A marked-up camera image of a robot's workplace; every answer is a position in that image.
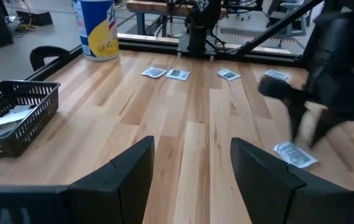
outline gray floor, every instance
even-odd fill
[[[41,45],[54,45],[65,48],[67,50],[74,49],[80,44],[78,29],[75,20],[74,11],[71,6],[71,0],[26,0],[31,10],[34,12],[49,11],[54,22],[53,25],[39,27],[39,29],[31,34],[15,37],[14,44],[0,48],[0,81],[7,79],[23,80],[33,73],[33,69],[29,63],[30,51]],[[266,11],[271,0],[264,0],[263,8]],[[10,0],[6,2],[8,13],[16,14],[16,10],[27,9],[26,5],[21,0]],[[219,30],[222,27],[232,27],[237,29],[248,30],[266,30],[268,18],[262,12],[250,12],[242,15],[245,20],[241,21],[234,15],[229,19],[224,18],[218,23],[218,29],[215,33],[222,40],[231,44],[244,44],[251,39],[232,37],[220,34]],[[157,18],[157,15],[146,14],[146,24],[151,24]],[[118,24],[118,32],[126,33],[136,25],[136,17],[133,13],[127,10],[117,10],[116,20]],[[167,33],[182,34],[186,28],[183,25],[183,20],[175,19],[174,24],[167,25]],[[308,28],[310,34],[313,25]],[[305,37],[296,37],[301,45],[305,46],[309,38],[309,34]],[[286,44],[282,48],[287,48],[294,54],[301,54],[303,49],[300,44]],[[266,47],[277,47],[277,42],[266,41],[262,44]]]

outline white card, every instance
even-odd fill
[[[317,159],[310,154],[296,146],[291,142],[283,142],[277,144],[274,150],[282,157],[288,164],[293,164],[298,168],[306,168],[313,163],[318,162]]]
[[[165,74],[167,70],[161,69],[161,68],[155,68],[155,67],[150,67],[144,72],[142,72],[142,75],[146,75],[152,78],[159,78],[163,74]]]
[[[229,82],[232,81],[232,80],[235,80],[237,78],[240,78],[241,75],[235,73],[235,72],[232,72],[231,70],[229,69],[223,69],[221,71],[218,71],[217,72],[217,75],[225,78],[226,80],[228,80]]]
[[[290,74],[276,70],[268,70],[265,75],[269,75],[270,77],[274,77],[280,80],[287,80],[290,77]]]
[[[169,70],[169,72],[167,73],[166,77],[169,78],[174,78],[174,79],[178,79],[178,80],[182,80],[182,81],[186,81],[189,77],[190,72],[186,72],[183,70],[177,70],[177,69],[172,69]]]

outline yellow label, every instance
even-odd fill
[[[117,37],[113,37],[106,21],[97,25],[88,36],[88,45],[97,57],[109,57],[119,52]]]

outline metal frame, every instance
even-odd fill
[[[260,36],[253,39],[252,41],[244,44],[237,49],[222,49],[219,47],[217,54],[215,55],[216,60],[232,60],[238,62],[249,62],[249,63],[261,63],[268,65],[278,65],[286,67],[298,67],[298,68],[310,68],[309,59],[314,56],[315,49],[317,47],[317,41],[321,36],[321,31],[318,27],[314,28],[312,35],[308,41],[307,47],[302,55],[292,55],[292,54],[280,54],[280,53],[270,53],[270,52],[260,52],[253,50],[255,47],[262,44],[265,40],[272,37],[279,30],[283,29],[290,22],[296,20],[301,15],[306,13],[308,10],[312,9],[322,0],[310,0],[305,2],[301,7],[297,8],[291,14],[289,14],[284,19],[275,23],[268,30],[264,31]],[[326,2],[323,12],[325,11],[339,11],[341,10],[341,5],[337,3],[336,0],[329,0]],[[137,18],[139,21],[144,21],[143,13],[137,13]],[[159,40],[143,40],[143,39],[129,39],[129,38],[119,38],[119,47],[121,50],[132,50],[140,52],[152,52],[159,54],[174,54],[177,55],[179,44],[177,42],[164,42]],[[65,58],[58,58],[40,70],[36,71],[33,75],[28,77],[26,80],[45,80],[57,70],[66,66],[67,63],[71,62],[77,56],[82,54],[81,46],[76,47],[70,52],[70,55]],[[184,54],[188,57],[202,57],[203,55],[198,54]]]

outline black robot gripper finger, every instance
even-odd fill
[[[309,147],[313,148],[326,134],[339,124],[346,121],[353,121],[354,114],[344,113],[333,109],[325,109],[320,113],[318,122],[316,124],[314,135]]]
[[[284,80],[265,76],[258,85],[260,94],[283,102],[289,112],[291,141],[294,142],[299,132],[303,115],[307,111],[305,107],[306,94],[296,90]]]

